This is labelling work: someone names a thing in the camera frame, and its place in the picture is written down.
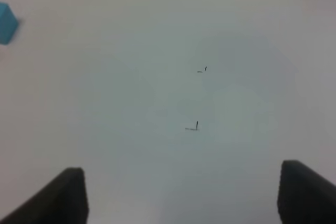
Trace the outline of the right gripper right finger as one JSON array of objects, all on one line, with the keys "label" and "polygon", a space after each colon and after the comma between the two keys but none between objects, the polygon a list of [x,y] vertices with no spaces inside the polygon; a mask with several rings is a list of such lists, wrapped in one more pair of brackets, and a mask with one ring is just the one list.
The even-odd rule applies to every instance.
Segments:
[{"label": "right gripper right finger", "polygon": [[335,223],[335,185],[300,161],[281,165],[277,208],[282,223]]}]

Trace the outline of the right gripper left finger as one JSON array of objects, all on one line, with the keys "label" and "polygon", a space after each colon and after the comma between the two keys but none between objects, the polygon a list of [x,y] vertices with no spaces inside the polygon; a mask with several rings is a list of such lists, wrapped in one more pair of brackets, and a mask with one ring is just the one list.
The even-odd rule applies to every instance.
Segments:
[{"label": "right gripper left finger", "polygon": [[87,223],[89,204],[82,168],[66,168],[1,223]]}]

